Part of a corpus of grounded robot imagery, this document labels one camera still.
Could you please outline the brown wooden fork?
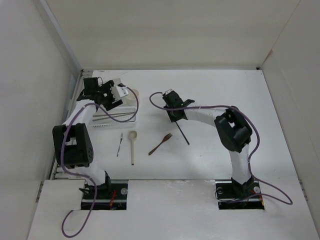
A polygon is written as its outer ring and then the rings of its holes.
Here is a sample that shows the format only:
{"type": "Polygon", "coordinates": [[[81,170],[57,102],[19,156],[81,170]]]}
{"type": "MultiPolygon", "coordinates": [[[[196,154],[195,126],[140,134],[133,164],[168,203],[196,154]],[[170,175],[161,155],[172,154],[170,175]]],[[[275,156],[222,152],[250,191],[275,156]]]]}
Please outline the brown wooden fork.
{"type": "Polygon", "coordinates": [[[154,148],[152,149],[148,155],[152,155],[163,143],[165,143],[166,141],[168,141],[173,135],[171,133],[168,133],[167,135],[165,135],[162,139],[162,141],[154,148]]]}

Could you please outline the black chopstick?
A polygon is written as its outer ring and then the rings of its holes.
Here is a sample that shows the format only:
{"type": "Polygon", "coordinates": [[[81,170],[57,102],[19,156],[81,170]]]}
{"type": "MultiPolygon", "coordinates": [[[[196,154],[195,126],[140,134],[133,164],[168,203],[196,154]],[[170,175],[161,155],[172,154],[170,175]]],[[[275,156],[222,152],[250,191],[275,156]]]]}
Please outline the black chopstick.
{"type": "Polygon", "coordinates": [[[180,133],[182,134],[184,140],[186,141],[187,145],[189,146],[190,145],[190,142],[188,141],[186,135],[184,134],[183,130],[181,129],[181,127],[179,126],[178,122],[175,122],[176,126],[178,127],[180,133]]]}

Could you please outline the silver metal chopstick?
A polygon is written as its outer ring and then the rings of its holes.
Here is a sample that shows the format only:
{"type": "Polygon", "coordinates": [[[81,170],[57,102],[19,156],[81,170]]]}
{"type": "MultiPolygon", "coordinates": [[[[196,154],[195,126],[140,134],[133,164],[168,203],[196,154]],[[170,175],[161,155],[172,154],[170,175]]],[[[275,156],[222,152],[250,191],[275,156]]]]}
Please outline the silver metal chopstick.
{"type": "Polygon", "coordinates": [[[116,119],[116,120],[120,120],[120,121],[125,121],[128,120],[131,116],[130,115],[117,115],[117,116],[113,116],[113,117],[94,117],[92,119],[93,122],[96,121],[104,121],[104,120],[112,120],[112,119],[116,119]]]}

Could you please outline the small silver fork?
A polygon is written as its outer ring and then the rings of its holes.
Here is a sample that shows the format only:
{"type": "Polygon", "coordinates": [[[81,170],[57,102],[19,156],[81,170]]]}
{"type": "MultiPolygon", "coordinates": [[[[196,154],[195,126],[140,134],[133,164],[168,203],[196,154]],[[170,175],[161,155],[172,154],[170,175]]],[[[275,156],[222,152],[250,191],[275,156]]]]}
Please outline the small silver fork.
{"type": "Polygon", "coordinates": [[[122,144],[122,141],[123,141],[123,137],[124,137],[124,133],[122,132],[122,133],[120,134],[120,140],[119,140],[119,145],[118,145],[116,157],[119,157],[119,153],[120,153],[120,149],[121,149],[121,144],[122,144]]]}

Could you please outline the beige wooden spoon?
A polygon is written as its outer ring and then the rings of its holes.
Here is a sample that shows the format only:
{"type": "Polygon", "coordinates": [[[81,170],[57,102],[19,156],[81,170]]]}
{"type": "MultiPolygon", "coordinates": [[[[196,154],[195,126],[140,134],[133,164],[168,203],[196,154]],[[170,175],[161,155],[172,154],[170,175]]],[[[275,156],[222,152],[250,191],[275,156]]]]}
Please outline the beige wooden spoon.
{"type": "Polygon", "coordinates": [[[137,136],[138,134],[135,130],[130,131],[128,134],[130,140],[130,159],[132,166],[135,164],[135,141],[137,139],[137,136]]]}

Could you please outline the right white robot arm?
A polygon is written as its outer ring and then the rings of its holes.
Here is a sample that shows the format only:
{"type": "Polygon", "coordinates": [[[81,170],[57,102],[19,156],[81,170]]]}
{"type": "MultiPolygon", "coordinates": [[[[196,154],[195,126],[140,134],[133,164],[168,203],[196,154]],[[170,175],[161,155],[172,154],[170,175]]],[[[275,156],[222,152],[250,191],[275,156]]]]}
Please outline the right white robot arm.
{"type": "Polygon", "coordinates": [[[248,167],[252,128],[236,108],[196,108],[195,101],[183,101],[172,89],[162,95],[171,122],[190,120],[216,128],[222,145],[229,151],[232,166],[232,193],[236,198],[249,194],[254,180],[248,167]]]}

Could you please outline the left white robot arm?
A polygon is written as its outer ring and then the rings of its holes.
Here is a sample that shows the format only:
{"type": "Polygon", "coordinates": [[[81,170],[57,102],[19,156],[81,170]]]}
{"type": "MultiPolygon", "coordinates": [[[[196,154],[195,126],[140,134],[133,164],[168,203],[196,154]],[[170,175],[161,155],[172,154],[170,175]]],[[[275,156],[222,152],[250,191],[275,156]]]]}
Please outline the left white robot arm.
{"type": "Polygon", "coordinates": [[[112,183],[106,171],[98,173],[94,166],[94,147],[88,132],[88,124],[98,110],[105,113],[123,104],[128,89],[118,80],[99,82],[97,77],[83,80],[84,88],[76,99],[68,119],[52,129],[57,164],[75,178],[86,180],[85,194],[97,194],[107,198],[112,183]]]}

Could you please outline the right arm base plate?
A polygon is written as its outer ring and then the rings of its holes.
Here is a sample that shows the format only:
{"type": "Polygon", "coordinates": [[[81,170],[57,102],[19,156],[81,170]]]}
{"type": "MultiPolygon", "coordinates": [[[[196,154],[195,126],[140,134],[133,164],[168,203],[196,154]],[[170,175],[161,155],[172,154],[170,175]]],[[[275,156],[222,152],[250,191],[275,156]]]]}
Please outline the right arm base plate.
{"type": "Polygon", "coordinates": [[[263,198],[260,195],[245,199],[261,192],[258,181],[254,181],[244,193],[237,193],[231,179],[215,181],[215,198],[219,210],[264,210],[263,198]]]}

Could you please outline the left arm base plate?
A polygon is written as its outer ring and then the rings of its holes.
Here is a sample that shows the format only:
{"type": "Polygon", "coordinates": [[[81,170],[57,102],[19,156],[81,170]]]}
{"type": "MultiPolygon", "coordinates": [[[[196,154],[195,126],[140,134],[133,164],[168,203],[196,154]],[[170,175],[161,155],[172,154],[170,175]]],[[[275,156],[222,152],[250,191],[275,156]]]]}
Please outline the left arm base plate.
{"type": "MultiPolygon", "coordinates": [[[[111,180],[109,186],[106,184],[98,185],[93,210],[126,210],[128,183],[127,180],[111,180]]],[[[94,186],[85,184],[79,190],[82,192],[81,210],[89,210],[95,195],[94,186]]]]}

